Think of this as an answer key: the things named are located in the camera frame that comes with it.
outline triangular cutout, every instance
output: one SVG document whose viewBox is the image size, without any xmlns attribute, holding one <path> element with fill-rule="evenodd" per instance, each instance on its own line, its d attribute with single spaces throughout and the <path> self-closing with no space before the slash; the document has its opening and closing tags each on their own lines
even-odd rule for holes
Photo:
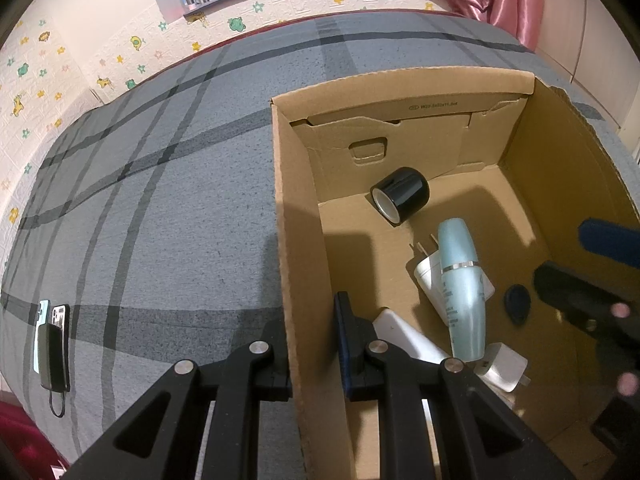
<svg viewBox="0 0 640 480">
<path fill-rule="evenodd" d="M 522 446 L 522 439 L 508 427 L 505 421 L 477 392 L 470 395 L 469 406 L 478 425 L 482 445 L 487 456 L 500 456 Z"/>
<path fill-rule="evenodd" d="M 169 392 L 159 394 L 116 437 L 115 447 L 140 458 L 149 457 L 170 400 L 171 394 Z"/>
</svg>

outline white inner rim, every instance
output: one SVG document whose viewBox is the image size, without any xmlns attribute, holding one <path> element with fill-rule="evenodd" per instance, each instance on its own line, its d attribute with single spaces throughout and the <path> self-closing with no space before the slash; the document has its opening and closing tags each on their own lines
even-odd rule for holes
<svg viewBox="0 0 640 480">
<path fill-rule="evenodd" d="M 371 195 L 373 197 L 373 202 L 376 203 L 378 210 L 384 215 L 384 217 L 393 224 L 399 224 L 400 214 L 398 213 L 398 209 L 396 209 L 394 203 L 391 202 L 391 199 L 378 188 L 375 188 L 371 192 Z"/>
</svg>

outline light blue bottle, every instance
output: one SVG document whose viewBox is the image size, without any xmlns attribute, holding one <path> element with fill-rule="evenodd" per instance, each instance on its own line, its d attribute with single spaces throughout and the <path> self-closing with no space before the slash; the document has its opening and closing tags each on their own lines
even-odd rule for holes
<svg viewBox="0 0 640 480">
<path fill-rule="evenodd" d="M 468 362 L 484 355 L 484 289 L 474 241 L 462 218 L 438 226 L 442 285 L 453 357 Z"/>
</svg>

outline yellow flower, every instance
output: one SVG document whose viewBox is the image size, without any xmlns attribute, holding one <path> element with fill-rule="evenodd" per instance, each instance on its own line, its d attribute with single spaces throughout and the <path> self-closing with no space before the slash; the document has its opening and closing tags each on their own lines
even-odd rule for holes
<svg viewBox="0 0 640 480">
<path fill-rule="evenodd" d="M 11 209 L 11 211 L 9 211 L 9 222 L 15 224 L 15 221 L 18 219 L 18 213 L 19 211 L 17 207 Z"/>
</svg>

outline silver bolt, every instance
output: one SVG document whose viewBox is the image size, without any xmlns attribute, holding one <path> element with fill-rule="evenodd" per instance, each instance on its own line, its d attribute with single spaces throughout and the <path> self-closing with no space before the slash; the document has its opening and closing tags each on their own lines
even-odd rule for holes
<svg viewBox="0 0 640 480">
<path fill-rule="evenodd" d="M 386 342 L 381 341 L 380 339 L 376 339 L 369 343 L 369 350 L 371 350 L 374 354 L 383 354 L 387 350 L 389 350 L 389 345 Z"/>
<path fill-rule="evenodd" d="M 444 369 L 447 372 L 451 372 L 452 374 L 457 374 L 461 372 L 465 368 L 465 364 L 455 357 L 450 357 L 446 361 L 444 361 Z"/>
<path fill-rule="evenodd" d="M 193 370 L 193 361 L 183 359 L 174 365 L 174 372 L 179 375 L 186 375 Z"/>
<path fill-rule="evenodd" d="M 249 352 L 252 354 L 264 354 L 269 349 L 266 341 L 254 341 L 249 345 Z"/>
</svg>

